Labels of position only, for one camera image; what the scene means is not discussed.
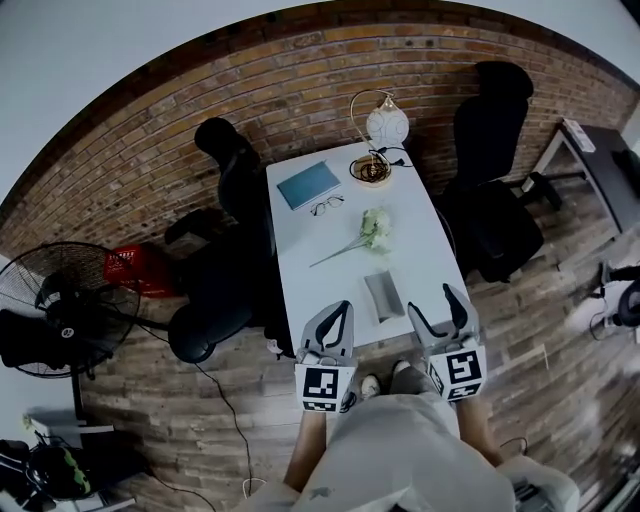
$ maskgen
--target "table lamp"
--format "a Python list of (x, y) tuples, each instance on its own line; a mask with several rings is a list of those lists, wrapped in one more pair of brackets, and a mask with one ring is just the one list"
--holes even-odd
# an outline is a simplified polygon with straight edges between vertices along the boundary
[[(353, 118), (353, 106), (358, 96), (372, 92), (385, 96), (382, 104), (373, 109), (367, 118), (367, 133), (375, 146), (364, 136)], [(371, 147), (369, 155), (362, 156), (351, 164), (351, 175), (359, 183), (369, 186), (381, 186), (386, 183), (391, 177), (391, 162), (379, 152), (379, 149), (400, 146), (409, 134), (409, 119), (393, 102), (393, 96), (393, 93), (380, 89), (364, 89), (351, 98), (349, 107), (351, 122), (362, 140)]]

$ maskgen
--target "flower stem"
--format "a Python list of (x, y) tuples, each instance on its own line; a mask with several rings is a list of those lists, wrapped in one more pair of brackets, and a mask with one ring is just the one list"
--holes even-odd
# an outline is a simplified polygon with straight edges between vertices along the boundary
[(368, 237), (366, 237), (366, 236), (360, 236), (360, 237), (356, 238), (353, 242), (351, 242), (349, 245), (344, 247), (343, 249), (340, 249), (338, 252), (334, 252), (333, 254), (331, 254), (330, 256), (327, 256), (326, 258), (323, 258), (320, 261), (316, 261), (313, 265), (309, 265), (309, 268), (315, 267), (316, 265), (319, 265), (320, 263), (323, 263), (323, 262), (325, 262), (327, 260), (330, 260), (334, 256), (338, 256), (340, 254), (343, 254), (345, 252), (351, 251), (353, 249), (358, 249), (359, 247), (364, 247), (365, 245), (367, 245), (367, 239), (368, 239)]

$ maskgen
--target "lamp base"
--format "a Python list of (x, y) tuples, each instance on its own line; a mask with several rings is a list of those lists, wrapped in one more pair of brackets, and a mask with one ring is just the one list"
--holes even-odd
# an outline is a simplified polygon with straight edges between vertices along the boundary
[(382, 187), (391, 179), (389, 163), (373, 155), (362, 156), (352, 162), (350, 172), (351, 176), (365, 187)]

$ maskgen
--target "red basket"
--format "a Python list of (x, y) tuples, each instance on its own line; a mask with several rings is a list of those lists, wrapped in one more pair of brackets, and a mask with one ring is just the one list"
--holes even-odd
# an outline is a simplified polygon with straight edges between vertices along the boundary
[(123, 261), (110, 254), (104, 262), (104, 278), (111, 284), (134, 288), (138, 279), (137, 290), (140, 295), (151, 298), (177, 297), (171, 266), (167, 258), (153, 247), (146, 245), (127, 245), (114, 249)]

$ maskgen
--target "table leg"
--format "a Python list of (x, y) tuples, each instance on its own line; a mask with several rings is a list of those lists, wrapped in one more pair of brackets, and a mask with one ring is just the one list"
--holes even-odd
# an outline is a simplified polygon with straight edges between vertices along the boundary
[[(542, 156), (539, 158), (538, 162), (536, 163), (536, 166), (533, 168), (531, 172), (544, 174), (545, 169), (549, 166), (551, 159), (558, 152), (558, 149), (560, 149), (560, 146), (562, 145), (563, 142), (565, 142), (564, 135), (562, 135), (562, 132), (560, 130), (556, 130), (556, 134), (553, 136), (553, 139), (551, 139), (551, 142), (549, 142), (547, 149), (544, 150), (544, 153), (542, 153)], [(533, 187), (533, 181), (527, 180), (525, 184), (522, 185), (522, 191), (528, 192), (529, 190), (531, 190), (532, 187)]]

